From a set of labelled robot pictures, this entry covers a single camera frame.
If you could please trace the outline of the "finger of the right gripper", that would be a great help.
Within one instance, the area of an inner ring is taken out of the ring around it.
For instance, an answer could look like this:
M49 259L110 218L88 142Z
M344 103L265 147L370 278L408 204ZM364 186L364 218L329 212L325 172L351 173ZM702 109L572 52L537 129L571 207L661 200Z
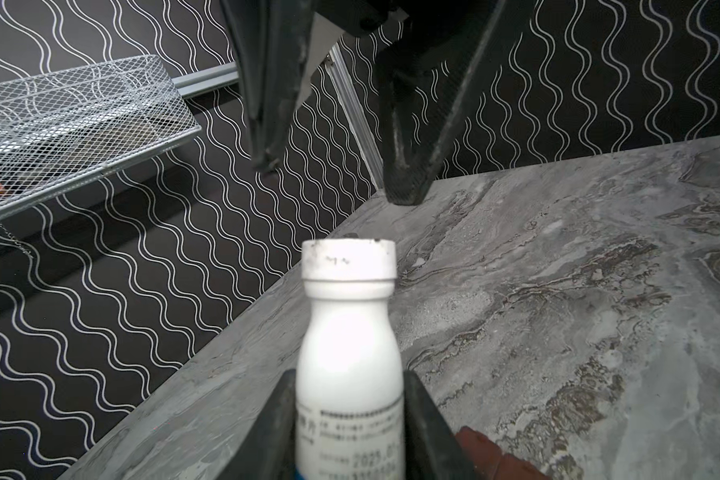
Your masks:
M528 26L530 0L400 1L402 36L375 59L383 188L421 204L464 120Z
M314 1L225 0L248 125L259 171L277 168L297 109L316 10Z

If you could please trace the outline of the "white pill bottle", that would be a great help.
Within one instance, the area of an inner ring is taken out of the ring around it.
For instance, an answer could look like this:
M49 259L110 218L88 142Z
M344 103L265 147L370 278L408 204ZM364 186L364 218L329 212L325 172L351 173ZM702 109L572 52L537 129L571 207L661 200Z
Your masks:
M296 368L297 478L404 478L403 366L388 315L394 242L306 241L301 278L310 321Z

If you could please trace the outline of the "brown pill organizer box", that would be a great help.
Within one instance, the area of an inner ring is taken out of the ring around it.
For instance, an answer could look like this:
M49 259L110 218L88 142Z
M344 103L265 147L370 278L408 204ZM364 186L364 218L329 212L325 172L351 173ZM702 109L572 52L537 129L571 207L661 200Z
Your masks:
M548 476L533 464L505 453L485 434L463 426L455 438L465 454L473 462L481 479L490 480L546 480Z

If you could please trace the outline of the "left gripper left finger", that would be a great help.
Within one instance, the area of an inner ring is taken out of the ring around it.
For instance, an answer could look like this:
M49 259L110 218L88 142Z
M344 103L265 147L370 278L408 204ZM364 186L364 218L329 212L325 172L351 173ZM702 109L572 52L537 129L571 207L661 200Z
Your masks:
M296 478L296 371L278 380L249 432L216 479Z

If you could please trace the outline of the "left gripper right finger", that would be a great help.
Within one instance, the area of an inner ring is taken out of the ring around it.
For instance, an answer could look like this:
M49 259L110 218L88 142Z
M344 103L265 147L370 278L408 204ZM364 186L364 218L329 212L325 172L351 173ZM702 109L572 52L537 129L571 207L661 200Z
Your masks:
M403 374L406 479L478 479L419 376Z

